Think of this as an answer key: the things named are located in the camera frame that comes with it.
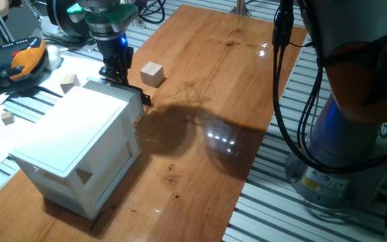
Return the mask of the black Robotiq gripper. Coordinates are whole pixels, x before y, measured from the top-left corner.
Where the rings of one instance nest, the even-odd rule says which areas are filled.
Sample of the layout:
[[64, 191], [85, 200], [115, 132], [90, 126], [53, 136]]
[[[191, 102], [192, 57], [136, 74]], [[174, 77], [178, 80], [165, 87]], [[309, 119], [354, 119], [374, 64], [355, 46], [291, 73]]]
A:
[[[128, 67], [132, 65], [134, 49], [129, 47], [126, 35], [123, 34], [112, 40], [97, 40], [96, 43], [105, 63], [99, 70], [99, 74], [106, 79], [128, 84]], [[108, 65], [114, 59], [118, 59], [117, 70]]]

